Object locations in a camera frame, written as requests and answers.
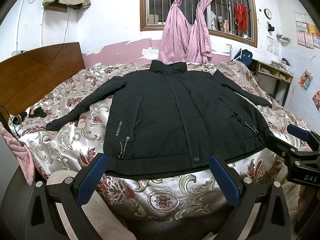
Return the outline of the right pink curtain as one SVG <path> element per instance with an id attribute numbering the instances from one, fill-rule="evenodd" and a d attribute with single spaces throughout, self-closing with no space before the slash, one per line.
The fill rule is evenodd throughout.
<path id="1" fill-rule="evenodd" d="M 190 63 L 208 63 L 212 57 L 209 31 L 204 11 L 213 0 L 200 0 L 196 8 L 196 18 L 191 27 L 188 50 L 185 60 Z"/>

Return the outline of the black socks on bed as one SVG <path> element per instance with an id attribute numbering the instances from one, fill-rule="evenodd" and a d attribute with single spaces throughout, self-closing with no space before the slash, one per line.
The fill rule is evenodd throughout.
<path id="1" fill-rule="evenodd" d="M 41 107 L 37 107 L 36 109 L 30 109 L 29 113 L 21 112 L 20 114 L 14 116 L 14 118 L 12 120 L 12 123 L 14 125 L 19 125 L 25 120 L 26 117 L 29 117 L 29 118 L 36 118 L 36 117 L 45 118 L 46 116 L 47 116 L 47 113 Z"/>

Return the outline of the wooden desk shelf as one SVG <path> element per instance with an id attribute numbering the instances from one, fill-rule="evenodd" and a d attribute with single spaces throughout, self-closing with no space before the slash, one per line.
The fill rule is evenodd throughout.
<path id="1" fill-rule="evenodd" d="M 274 98 L 281 106 L 285 106 L 289 95 L 293 75 L 272 64 L 252 60 L 249 68 L 258 78 L 259 87 Z"/>

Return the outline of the left pink curtain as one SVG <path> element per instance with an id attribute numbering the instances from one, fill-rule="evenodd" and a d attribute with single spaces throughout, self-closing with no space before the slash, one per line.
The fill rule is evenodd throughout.
<path id="1" fill-rule="evenodd" d="M 185 59 L 190 39 L 190 23 L 180 10 L 183 0 L 173 0 L 164 25 L 158 59 L 164 63 Z"/>

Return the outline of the dark blue backpack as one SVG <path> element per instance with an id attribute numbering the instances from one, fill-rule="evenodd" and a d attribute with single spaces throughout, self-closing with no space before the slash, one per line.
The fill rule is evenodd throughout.
<path id="1" fill-rule="evenodd" d="M 232 61 L 239 61 L 248 67 L 252 63 L 252 58 L 252 52 L 247 49 L 240 49 L 235 57 L 233 57 Z"/>

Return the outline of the wall certificates posters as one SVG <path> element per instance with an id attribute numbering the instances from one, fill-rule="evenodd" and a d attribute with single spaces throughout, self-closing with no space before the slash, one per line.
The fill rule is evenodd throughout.
<path id="1" fill-rule="evenodd" d="M 297 43 L 309 49 L 320 48 L 319 30 L 308 14 L 295 12 Z"/>

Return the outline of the black jacket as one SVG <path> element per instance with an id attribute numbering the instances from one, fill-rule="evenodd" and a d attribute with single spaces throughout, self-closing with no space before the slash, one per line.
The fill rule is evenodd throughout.
<path id="1" fill-rule="evenodd" d="M 220 71 L 192 71 L 184 62 L 157 60 L 149 69 L 112 77 L 46 129 L 60 130 L 108 97 L 106 172 L 123 177 L 200 170 L 212 154 L 237 161 L 263 150 L 272 134 L 258 111 L 270 105 L 266 99 Z"/>

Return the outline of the cartoon wall sticker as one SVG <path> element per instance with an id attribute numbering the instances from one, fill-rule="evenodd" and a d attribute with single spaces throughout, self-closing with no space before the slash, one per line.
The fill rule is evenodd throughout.
<path id="1" fill-rule="evenodd" d="M 312 101 L 315 104 L 317 111 L 320 112 L 320 89 L 313 95 Z"/>
<path id="2" fill-rule="evenodd" d="M 309 87 L 311 86 L 311 83 L 313 81 L 314 77 L 310 70 L 308 68 L 304 69 L 304 72 L 301 74 L 298 84 L 305 92 L 308 91 Z"/>

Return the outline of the pink curtain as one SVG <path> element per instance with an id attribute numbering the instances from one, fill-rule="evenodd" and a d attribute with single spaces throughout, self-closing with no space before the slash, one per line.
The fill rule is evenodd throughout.
<path id="1" fill-rule="evenodd" d="M 190 63 L 208 63 L 212 57 L 209 31 L 204 11 L 213 0 L 200 0 L 196 8 L 196 18 L 191 27 L 188 50 L 185 60 Z"/>
<path id="2" fill-rule="evenodd" d="M 164 25 L 158 59 L 164 63 L 185 59 L 190 39 L 190 23 L 180 10 L 183 0 L 173 0 Z"/>

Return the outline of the round wall clock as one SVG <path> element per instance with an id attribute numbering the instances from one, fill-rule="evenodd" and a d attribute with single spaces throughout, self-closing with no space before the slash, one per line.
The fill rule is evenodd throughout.
<path id="1" fill-rule="evenodd" d="M 270 9 L 264 9 L 264 14 L 265 16 L 267 17 L 268 20 L 271 20 L 272 19 L 272 12 Z"/>

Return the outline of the floral satin bedspread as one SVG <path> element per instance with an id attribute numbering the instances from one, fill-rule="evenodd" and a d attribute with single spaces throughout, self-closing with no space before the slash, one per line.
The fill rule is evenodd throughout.
<path id="1" fill-rule="evenodd" d="M 98 152 L 102 152 L 103 131 L 107 124 L 112 96 L 104 102 L 93 104 L 87 113 L 80 116 L 79 124 L 78 121 L 70 122 L 59 132 L 45 131 L 46 124 L 67 114 L 108 79 L 149 68 L 150 64 L 136 63 L 95 65 L 64 79 L 39 102 L 27 108 L 26 112 L 41 107 L 47 113 L 45 118 L 27 117 L 21 124 L 14 125 L 20 135 L 20 143 L 28 146 L 35 168 L 44 179 L 49 179 L 49 176 L 58 170 L 79 171 L 87 166 Z M 287 133 L 286 128 L 289 124 L 294 124 L 308 129 L 307 124 L 267 95 L 243 63 L 235 61 L 217 66 L 209 63 L 188 64 L 188 70 L 210 74 L 217 69 L 242 89 L 262 96 L 272 103 L 271 109 L 261 106 L 256 108 L 276 137 L 296 148 L 306 145 L 306 142 Z M 278 180 L 277 176 L 284 161 L 265 149 L 228 165 L 235 168 L 242 177 L 251 178 L 255 183 L 268 184 Z M 103 175 L 97 191 L 113 212 L 132 219 L 164 221 L 202 216 L 214 213 L 226 202 L 209 169 L 161 179 L 133 180 Z"/>

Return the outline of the brown wooden headboard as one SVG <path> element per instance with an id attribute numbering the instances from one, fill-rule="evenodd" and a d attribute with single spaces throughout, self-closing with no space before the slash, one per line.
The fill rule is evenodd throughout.
<path id="1" fill-rule="evenodd" d="M 1 62 L 1 113 L 17 115 L 85 68 L 78 42 L 55 44 Z"/>

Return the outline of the red hanging garment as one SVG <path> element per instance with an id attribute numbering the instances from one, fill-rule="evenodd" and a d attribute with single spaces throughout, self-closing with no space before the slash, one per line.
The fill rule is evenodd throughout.
<path id="1" fill-rule="evenodd" d="M 234 5 L 234 17 L 238 33 L 248 30 L 247 8 L 240 3 Z"/>

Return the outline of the pink quilted cloth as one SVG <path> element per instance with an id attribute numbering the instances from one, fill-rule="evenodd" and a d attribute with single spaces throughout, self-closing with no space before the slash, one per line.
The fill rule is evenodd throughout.
<path id="1" fill-rule="evenodd" d="M 29 148 L 26 145 L 22 146 L 20 142 L 13 137 L 2 124 L 1 136 L 3 137 L 10 151 L 17 159 L 27 184 L 32 186 L 35 181 L 35 165 Z"/>

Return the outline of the wooden framed barred window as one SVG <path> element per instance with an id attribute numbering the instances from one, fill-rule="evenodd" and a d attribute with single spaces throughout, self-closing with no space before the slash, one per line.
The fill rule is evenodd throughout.
<path id="1" fill-rule="evenodd" d="M 163 30 L 174 0 L 140 0 L 140 29 Z M 254 0 L 180 0 L 189 24 L 204 20 L 208 33 L 250 46 L 258 44 Z"/>

